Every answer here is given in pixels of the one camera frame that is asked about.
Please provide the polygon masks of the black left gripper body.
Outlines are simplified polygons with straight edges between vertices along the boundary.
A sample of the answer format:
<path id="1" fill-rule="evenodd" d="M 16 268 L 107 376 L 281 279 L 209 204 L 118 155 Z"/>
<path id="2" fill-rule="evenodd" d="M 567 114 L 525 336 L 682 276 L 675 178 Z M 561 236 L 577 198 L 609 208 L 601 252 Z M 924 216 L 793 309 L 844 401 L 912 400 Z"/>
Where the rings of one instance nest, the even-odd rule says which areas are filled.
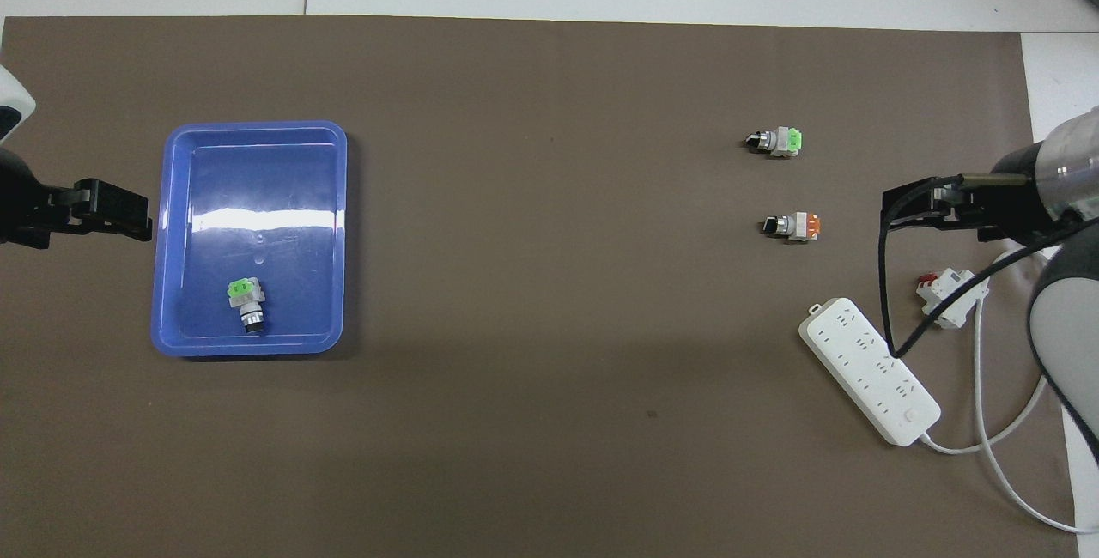
<path id="1" fill-rule="evenodd" d="M 43 185 L 27 163 L 0 148 L 0 245 L 47 248 L 52 234 L 79 234 L 71 224 L 73 192 L 67 187 Z"/>

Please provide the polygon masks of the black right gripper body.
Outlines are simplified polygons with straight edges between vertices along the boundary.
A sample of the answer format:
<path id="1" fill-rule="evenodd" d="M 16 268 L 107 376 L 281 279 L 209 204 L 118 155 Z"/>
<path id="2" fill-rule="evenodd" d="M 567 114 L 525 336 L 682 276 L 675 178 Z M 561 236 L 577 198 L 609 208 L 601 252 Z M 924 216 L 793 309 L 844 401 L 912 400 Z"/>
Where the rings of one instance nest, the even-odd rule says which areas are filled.
<path id="1" fill-rule="evenodd" d="M 970 196 L 962 210 L 966 228 L 978 239 L 1014 239 L 1032 244 L 1053 231 L 1053 217 L 1041 201 L 1036 182 L 1040 144 L 1011 152 L 990 172 L 965 172 L 962 187 Z"/>

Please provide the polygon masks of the blue plastic tray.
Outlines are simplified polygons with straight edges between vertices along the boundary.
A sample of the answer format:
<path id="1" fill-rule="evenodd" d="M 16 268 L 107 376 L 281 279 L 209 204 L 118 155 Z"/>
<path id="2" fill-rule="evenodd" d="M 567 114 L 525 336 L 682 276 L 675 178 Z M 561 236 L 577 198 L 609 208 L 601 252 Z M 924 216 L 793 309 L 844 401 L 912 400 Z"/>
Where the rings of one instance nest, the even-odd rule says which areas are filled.
<path id="1" fill-rule="evenodd" d="M 149 341 L 187 359 L 306 357 L 344 330 L 347 136 L 326 120 L 188 124 L 166 141 Z M 247 334 L 227 284 L 257 277 Z"/>

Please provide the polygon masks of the white power strip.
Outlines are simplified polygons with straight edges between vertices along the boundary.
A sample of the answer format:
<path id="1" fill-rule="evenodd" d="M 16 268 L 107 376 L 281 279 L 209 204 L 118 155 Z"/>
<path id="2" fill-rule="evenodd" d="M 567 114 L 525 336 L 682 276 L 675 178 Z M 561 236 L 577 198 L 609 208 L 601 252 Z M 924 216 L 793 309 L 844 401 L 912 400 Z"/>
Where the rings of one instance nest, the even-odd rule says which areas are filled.
<path id="1" fill-rule="evenodd" d="M 799 335 L 887 444 L 909 447 L 937 424 L 939 402 L 847 297 L 810 306 Z"/>

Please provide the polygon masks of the brown paper table mat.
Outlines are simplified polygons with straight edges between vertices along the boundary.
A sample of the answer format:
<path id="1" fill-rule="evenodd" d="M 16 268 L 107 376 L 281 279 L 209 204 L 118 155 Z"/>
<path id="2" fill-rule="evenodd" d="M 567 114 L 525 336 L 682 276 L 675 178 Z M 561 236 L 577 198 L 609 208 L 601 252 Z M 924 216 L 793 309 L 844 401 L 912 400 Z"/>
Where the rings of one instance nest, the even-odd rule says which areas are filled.
<path id="1" fill-rule="evenodd" d="M 876 319 L 882 191 L 1032 143 L 1015 33 L 16 18 L 1 62 L 43 181 L 156 202 L 182 124 L 324 119 L 349 207 L 299 360 L 157 351 L 153 244 L 0 246 L 0 558 L 1077 558 L 798 334 Z"/>

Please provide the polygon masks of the green-backed lever-knob selector switch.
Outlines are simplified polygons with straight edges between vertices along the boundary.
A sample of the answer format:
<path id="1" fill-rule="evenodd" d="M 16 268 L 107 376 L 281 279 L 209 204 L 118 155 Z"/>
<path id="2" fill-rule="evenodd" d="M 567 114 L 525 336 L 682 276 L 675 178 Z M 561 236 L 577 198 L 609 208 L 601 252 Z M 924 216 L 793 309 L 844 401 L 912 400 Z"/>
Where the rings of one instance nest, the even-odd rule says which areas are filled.
<path id="1" fill-rule="evenodd" d="M 793 158 L 793 156 L 800 155 L 802 144 L 804 144 L 804 135 L 799 129 L 780 126 L 750 133 L 744 140 L 744 144 L 758 154 L 776 156 L 776 158 Z"/>

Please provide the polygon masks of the green-backed round-knob switch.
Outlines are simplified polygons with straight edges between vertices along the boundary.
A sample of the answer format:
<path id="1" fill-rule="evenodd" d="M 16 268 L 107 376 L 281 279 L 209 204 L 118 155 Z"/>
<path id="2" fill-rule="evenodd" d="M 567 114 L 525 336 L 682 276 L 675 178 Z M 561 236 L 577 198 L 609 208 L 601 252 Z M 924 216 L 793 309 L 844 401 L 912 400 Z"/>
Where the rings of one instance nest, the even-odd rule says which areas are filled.
<path id="1" fill-rule="evenodd" d="M 257 277 L 237 279 L 227 284 L 227 304 L 236 309 L 240 322 L 247 334 L 256 334 L 264 330 L 264 309 L 266 300 Z"/>

